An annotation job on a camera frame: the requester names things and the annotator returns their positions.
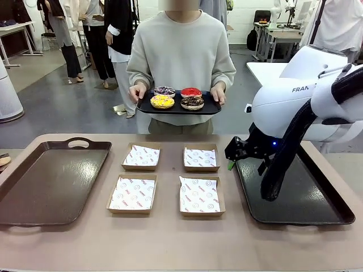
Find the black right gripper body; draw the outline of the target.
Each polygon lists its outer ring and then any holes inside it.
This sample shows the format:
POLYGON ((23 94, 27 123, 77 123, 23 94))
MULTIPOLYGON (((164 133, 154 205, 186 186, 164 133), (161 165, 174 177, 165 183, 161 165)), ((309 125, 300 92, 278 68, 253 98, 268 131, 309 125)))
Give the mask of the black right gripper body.
POLYGON ((247 158, 264 159, 275 153, 275 138, 265 135, 256 126, 250 126, 249 136, 244 141, 243 153, 247 158))

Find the person's left hand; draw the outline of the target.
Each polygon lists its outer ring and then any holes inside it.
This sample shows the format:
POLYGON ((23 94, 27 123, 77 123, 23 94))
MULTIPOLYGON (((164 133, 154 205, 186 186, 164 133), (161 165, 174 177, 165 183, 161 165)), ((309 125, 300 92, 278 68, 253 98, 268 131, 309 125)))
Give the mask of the person's left hand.
POLYGON ((225 89, 226 85, 224 82, 218 82, 210 89, 210 94, 219 105, 224 105, 226 102, 225 89))

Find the person's right hand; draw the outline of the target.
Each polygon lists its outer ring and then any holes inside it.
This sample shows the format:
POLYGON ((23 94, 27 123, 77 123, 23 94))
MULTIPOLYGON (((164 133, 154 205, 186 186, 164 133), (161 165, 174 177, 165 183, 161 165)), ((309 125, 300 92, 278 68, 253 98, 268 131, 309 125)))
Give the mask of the person's right hand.
POLYGON ((131 86, 129 89, 130 99, 134 104, 137 104, 143 99, 145 93, 147 92, 147 86, 143 82, 138 82, 131 86))

